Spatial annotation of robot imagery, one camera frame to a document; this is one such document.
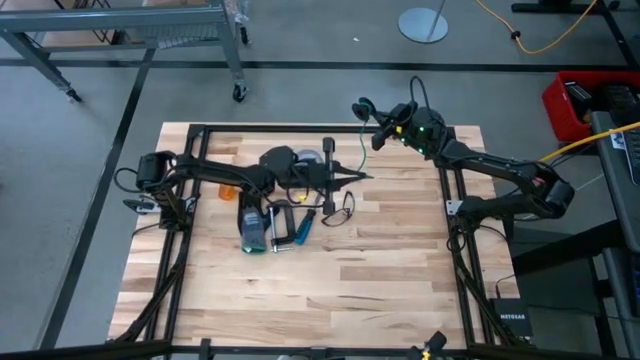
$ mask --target wooden tabletop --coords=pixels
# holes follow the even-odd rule
[[[182,152],[188,127],[165,123],[158,150]],[[456,133],[473,149],[483,149],[478,127],[458,126]],[[213,133],[207,159],[246,166],[278,145],[321,151],[325,136],[336,140],[336,160],[358,167],[362,149],[355,134]],[[198,345],[211,338],[217,346],[409,348],[440,330],[449,339],[447,348],[464,348],[438,171],[395,141],[379,152],[368,150],[365,171],[375,179],[347,187],[356,198],[351,220],[330,228],[319,215],[307,243],[285,253],[243,253],[237,203],[219,199],[219,185],[202,183],[174,343]],[[464,176],[470,195],[495,196],[488,176]],[[337,204],[343,194],[336,194]],[[279,198],[281,189],[271,195]],[[297,222],[305,211],[296,209]],[[157,220],[141,216],[138,227]],[[485,224],[502,230],[496,221]],[[283,216],[277,225],[282,236]],[[133,239],[109,337],[122,333],[151,298],[164,234],[151,229]],[[509,250],[494,232],[481,229],[476,238],[492,295],[496,280],[513,273]],[[502,281],[500,291],[518,296],[513,278]],[[473,301],[471,308],[481,340]]]

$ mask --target metal cart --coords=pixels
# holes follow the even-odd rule
[[[247,94],[238,40],[249,43],[246,28],[229,19],[223,0],[204,5],[112,8],[108,0],[75,0],[60,10],[0,11],[0,37],[70,99],[82,101],[71,83],[50,61],[60,51],[165,49],[216,46],[223,48],[233,76],[232,97],[241,102]],[[58,31],[90,31],[95,45],[47,46],[43,34]]]

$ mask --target red box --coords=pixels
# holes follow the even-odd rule
[[[624,83],[640,88],[638,72],[561,71],[542,94],[542,102],[549,114],[553,132],[559,141],[574,142],[591,136],[591,125],[578,120],[564,84],[575,81],[593,93],[604,83]]]

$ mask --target gray floor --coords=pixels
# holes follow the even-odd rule
[[[590,17],[556,50],[530,57],[519,53],[501,24],[472,1],[449,1],[451,32],[424,46],[396,30],[397,16],[436,1],[262,0],[252,4],[254,44],[246,60],[393,61],[441,63],[623,64],[600,17]],[[572,16],[514,15],[511,1],[486,3],[518,24],[531,48],[548,43]],[[623,4],[635,9],[635,2]],[[640,33],[635,12],[616,13],[630,43]],[[0,57],[16,54],[0,43]],[[55,58],[132,58],[138,51],[56,54]],[[217,49],[173,49],[157,58],[220,59]],[[85,99],[71,104],[30,68],[0,67],[0,352],[29,349],[67,265],[90,195],[124,110],[134,69],[65,68]],[[120,165],[134,166],[155,148],[163,122],[356,122],[350,105],[360,96],[380,108],[408,97],[409,78],[420,75],[430,101],[447,123],[480,125],[493,153],[537,159],[552,151],[553,137],[540,95],[554,74],[402,72],[368,70],[248,70],[252,92],[243,104],[231,100],[226,70],[158,70],[149,74]],[[576,187],[597,178],[593,158],[576,158],[559,168]],[[497,183],[499,193],[510,190]],[[82,273],[60,346],[100,343],[130,245],[135,215],[112,189]],[[602,178],[580,190],[563,219],[530,226],[574,233],[613,217]],[[584,263],[520,279],[532,304],[595,310],[585,303],[589,282]],[[571,293],[563,291],[570,283]],[[542,347],[598,352],[593,321],[586,316],[532,310],[535,341]]]

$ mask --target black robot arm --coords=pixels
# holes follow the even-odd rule
[[[438,168],[468,169],[513,182],[521,194],[494,199],[468,196],[448,203],[449,215],[462,232],[473,232],[487,217],[502,219],[518,214],[534,214],[555,219],[564,215],[574,189],[550,166],[537,161],[506,159],[470,149],[455,139],[440,114],[413,101],[399,104],[389,113],[379,113],[366,98],[353,105],[356,116],[367,121],[372,116],[380,130],[372,137],[372,148],[381,149],[389,137],[401,141],[433,160]]]
[[[367,174],[346,169],[333,160],[335,142],[332,138],[323,139],[323,149],[324,163],[300,160],[290,147],[279,146],[262,155],[258,164],[247,167],[198,159],[190,154],[151,153],[140,158],[136,187],[154,198],[160,207],[160,227],[170,230],[184,230],[190,219],[190,200],[180,199],[173,192],[173,188],[185,180],[239,187],[244,199],[251,198],[256,205],[273,193],[276,183],[285,190],[314,190],[324,196],[323,213],[330,215],[335,211],[333,192],[367,178]],[[350,176],[336,178],[336,174]]]

